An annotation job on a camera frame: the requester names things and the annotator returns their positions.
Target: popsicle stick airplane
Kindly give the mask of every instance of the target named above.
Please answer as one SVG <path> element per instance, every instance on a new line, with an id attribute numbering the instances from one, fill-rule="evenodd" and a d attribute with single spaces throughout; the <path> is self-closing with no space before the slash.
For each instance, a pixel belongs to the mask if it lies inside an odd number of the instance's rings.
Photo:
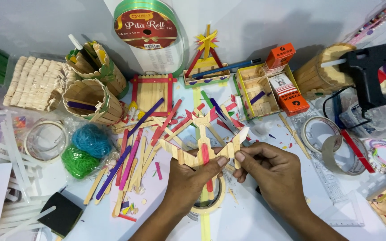
<path id="1" fill-rule="evenodd" d="M 208 112 L 206 116 L 196 117 L 192 114 L 193 123 L 199 128 L 200 139 L 197 141 L 199 151 L 197 156 L 192 156 L 181 148 L 173 145 L 172 143 L 160 139 L 159 143 L 162 148 L 169 152 L 173 158 L 178 160 L 180 165 L 186 164 L 187 166 L 197 170 L 200 170 L 204 165 L 208 164 L 209 161 L 217 156 L 225 156 L 226 158 L 234 158 L 235 152 L 241 149 L 241 143 L 246 139 L 249 127 L 242 129 L 223 149 L 215 154 L 214 150 L 211 149 L 211 143 L 208 137 L 206 137 L 206 127 L 211 121 L 211 112 Z M 217 176 L 213 177 L 206 183 L 208 197 L 210 200 L 214 199 L 214 185 Z"/>

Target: power cord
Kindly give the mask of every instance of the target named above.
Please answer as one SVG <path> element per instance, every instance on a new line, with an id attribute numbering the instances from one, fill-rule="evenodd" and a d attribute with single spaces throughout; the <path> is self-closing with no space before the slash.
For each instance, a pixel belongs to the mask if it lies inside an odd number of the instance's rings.
<path id="1" fill-rule="evenodd" d="M 348 88 L 350 88 L 350 87 L 346 87 L 346 88 L 343 88 L 343 89 L 339 90 L 339 91 L 336 92 L 334 95 L 330 96 L 329 98 L 327 98 L 327 99 L 324 101 L 324 103 L 323 103 L 323 113 L 324 113 L 324 116 L 325 116 L 326 118 L 329 118 L 329 117 L 328 117 L 327 114 L 325 113 L 325 103 L 327 103 L 328 100 L 333 99 L 333 98 L 335 98 L 336 96 L 340 95 L 340 93 L 342 93 L 342 91 L 344 91 L 344 90 L 346 90 L 346 89 L 348 89 Z M 356 128 L 356 127 L 359 127 L 359 126 L 362 126 L 362 125 L 364 125 L 364 124 L 367 124 L 367 123 L 371 122 L 372 119 L 367 118 L 367 117 L 365 116 L 366 112 L 367 112 L 367 110 L 364 110 L 363 108 L 361 109 L 361 117 L 362 117 L 363 119 L 365 119 L 366 121 L 363 121 L 362 123 L 360 123 L 360 124 L 358 124 L 358 125 L 355 125 L 355 126 L 353 126 L 353 127 L 348 127 L 348 128 L 346 128 L 346 129 L 353 129 L 353 128 Z"/>

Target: glue box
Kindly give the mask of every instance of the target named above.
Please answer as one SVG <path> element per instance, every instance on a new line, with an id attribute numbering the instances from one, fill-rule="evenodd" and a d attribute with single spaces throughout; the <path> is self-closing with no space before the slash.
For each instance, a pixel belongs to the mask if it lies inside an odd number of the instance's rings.
<path id="1" fill-rule="evenodd" d="M 294 116 L 309 109 L 308 102 L 306 102 L 286 74 L 282 73 L 270 77 L 269 82 L 279 106 L 285 111 L 287 116 Z"/>
<path id="2" fill-rule="evenodd" d="M 271 75 L 281 72 L 295 53 L 296 50 L 291 43 L 272 49 L 263 67 L 266 74 Z"/>

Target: black glue gun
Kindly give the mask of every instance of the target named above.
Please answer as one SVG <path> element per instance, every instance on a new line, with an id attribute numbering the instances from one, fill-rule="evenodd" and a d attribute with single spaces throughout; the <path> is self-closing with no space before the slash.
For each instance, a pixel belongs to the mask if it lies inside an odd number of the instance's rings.
<path id="1" fill-rule="evenodd" d="M 378 69 L 386 64 L 386 44 L 347 52 L 339 59 L 346 59 L 339 70 L 354 80 L 361 109 L 386 105 L 378 79 Z"/>

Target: yarn ball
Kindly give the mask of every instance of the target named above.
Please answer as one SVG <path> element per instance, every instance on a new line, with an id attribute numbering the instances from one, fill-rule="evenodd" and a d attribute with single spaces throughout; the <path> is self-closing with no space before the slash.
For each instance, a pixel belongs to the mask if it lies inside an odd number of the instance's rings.
<path id="1" fill-rule="evenodd" d="M 104 131 L 94 124 L 86 124 L 72 135 L 72 143 L 96 158 L 102 158 L 111 151 L 111 145 Z"/>
<path id="2" fill-rule="evenodd" d="M 90 156 L 89 153 L 78 149 L 75 145 L 69 145 L 61 155 L 65 169 L 77 179 L 83 179 L 99 166 L 99 159 Z"/>

